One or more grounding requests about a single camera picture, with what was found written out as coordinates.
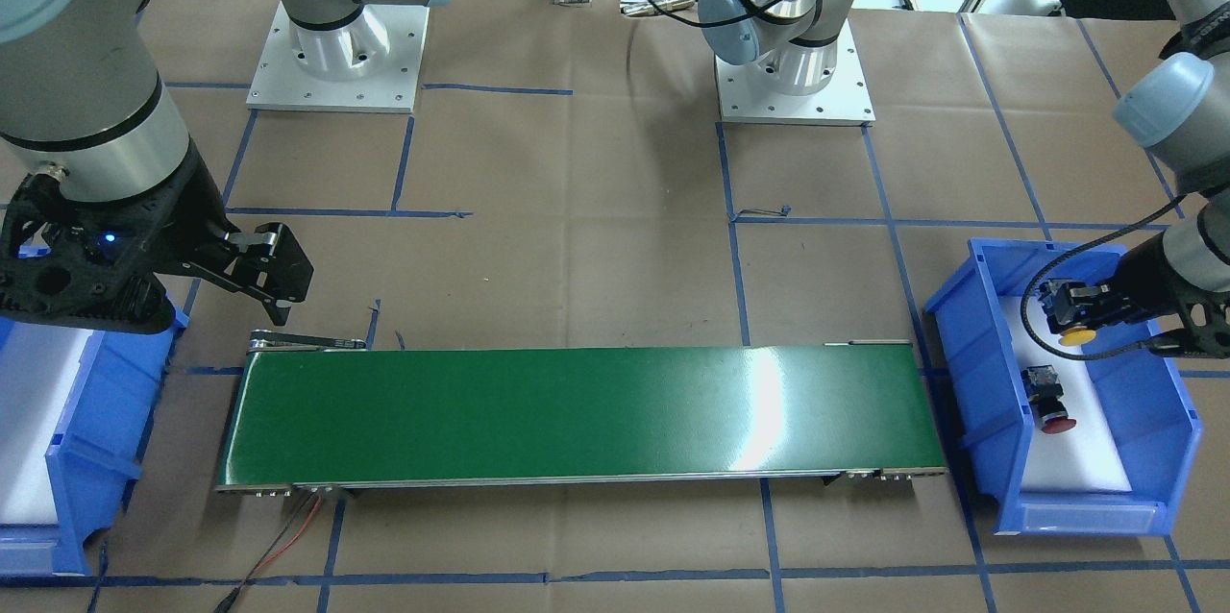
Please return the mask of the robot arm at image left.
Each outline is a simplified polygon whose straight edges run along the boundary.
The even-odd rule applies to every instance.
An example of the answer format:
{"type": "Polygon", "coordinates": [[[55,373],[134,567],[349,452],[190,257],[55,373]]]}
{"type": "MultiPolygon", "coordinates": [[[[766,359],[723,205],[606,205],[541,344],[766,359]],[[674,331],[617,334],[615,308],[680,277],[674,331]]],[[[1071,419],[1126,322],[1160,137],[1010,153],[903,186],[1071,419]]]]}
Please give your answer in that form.
{"type": "MultiPolygon", "coordinates": [[[[2,0],[2,140],[27,169],[2,219],[2,315],[157,334],[161,274],[255,298],[273,324],[312,263],[287,224],[242,231],[137,30],[150,0],[2,0]]],[[[428,9],[280,0],[256,110],[411,112],[428,9]]]]}

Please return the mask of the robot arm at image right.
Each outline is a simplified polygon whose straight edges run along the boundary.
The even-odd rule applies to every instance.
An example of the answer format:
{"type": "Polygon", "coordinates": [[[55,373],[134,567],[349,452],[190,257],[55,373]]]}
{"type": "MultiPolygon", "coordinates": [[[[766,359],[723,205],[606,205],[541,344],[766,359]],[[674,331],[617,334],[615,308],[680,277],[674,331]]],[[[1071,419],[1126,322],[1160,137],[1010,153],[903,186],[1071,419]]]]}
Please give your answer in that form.
{"type": "MultiPolygon", "coordinates": [[[[1228,0],[1166,0],[1180,31],[1164,62],[1116,103],[1116,121],[1168,166],[1178,197],[1205,206],[1168,225],[1087,284],[1050,276],[1059,258],[1026,287],[1020,319],[1041,350],[1079,359],[1076,347],[1098,329],[1176,315],[1178,330],[1125,343],[1159,357],[1228,356],[1228,0]]],[[[795,42],[827,46],[847,17],[847,0],[697,0],[711,50],[750,64],[795,42]]]]}

